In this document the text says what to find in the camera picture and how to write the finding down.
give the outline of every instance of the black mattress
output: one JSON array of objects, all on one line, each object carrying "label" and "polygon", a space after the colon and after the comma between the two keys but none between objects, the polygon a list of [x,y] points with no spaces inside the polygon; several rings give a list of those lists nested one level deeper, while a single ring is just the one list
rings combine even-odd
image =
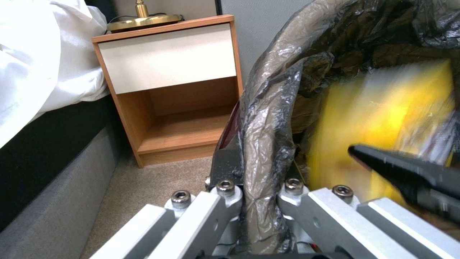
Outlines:
[{"label": "black mattress", "polygon": [[0,148],[0,232],[109,123],[126,142],[106,96],[47,112]]}]

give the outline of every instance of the wall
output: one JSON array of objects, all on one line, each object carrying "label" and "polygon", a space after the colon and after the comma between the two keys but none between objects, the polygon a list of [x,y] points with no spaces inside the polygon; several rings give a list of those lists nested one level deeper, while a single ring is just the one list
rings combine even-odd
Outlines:
[{"label": "wall", "polygon": [[[118,15],[136,16],[135,0],[113,0]],[[214,0],[144,0],[149,13],[165,12],[182,14],[185,19],[197,19],[216,15]]]},{"label": "wall", "polygon": [[311,0],[221,0],[222,13],[235,15],[243,81],[278,31]]}]

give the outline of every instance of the brass lamp base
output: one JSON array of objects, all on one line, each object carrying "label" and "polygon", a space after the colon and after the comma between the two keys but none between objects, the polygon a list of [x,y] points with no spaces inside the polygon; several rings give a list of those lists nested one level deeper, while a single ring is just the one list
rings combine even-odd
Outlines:
[{"label": "brass lamp base", "polygon": [[117,33],[123,31],[162,26],[167,24],[175,24],[177,22],[180,22],[181,20],[182,17],[178,14],[155,15],[144,18],[136,18],[132,20],[109,23],[107,25],[107,30],[111,31],[112,33]]}]

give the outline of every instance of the lamp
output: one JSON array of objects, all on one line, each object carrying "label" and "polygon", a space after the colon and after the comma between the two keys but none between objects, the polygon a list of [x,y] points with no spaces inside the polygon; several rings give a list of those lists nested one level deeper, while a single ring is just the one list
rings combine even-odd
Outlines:
[{"label": "lamp", "polygon": [[158,14],[149,16],[147,6],[144,4],[143,0],[136,0],[136,13],[138,17],[135,19],[109,23],[107,25],[107,30],[112,33],[117,33],[174,24],[183,20],[182,16],[179,14]]}]

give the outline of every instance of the bed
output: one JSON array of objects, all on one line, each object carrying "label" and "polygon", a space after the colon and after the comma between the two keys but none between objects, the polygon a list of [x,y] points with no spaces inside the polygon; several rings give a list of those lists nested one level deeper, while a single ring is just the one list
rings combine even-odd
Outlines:
[{"label": "bed", "polygon": [[0,3],[0,258],[84,248],[127,146],[91,44],[105,27],[83,0]]}]

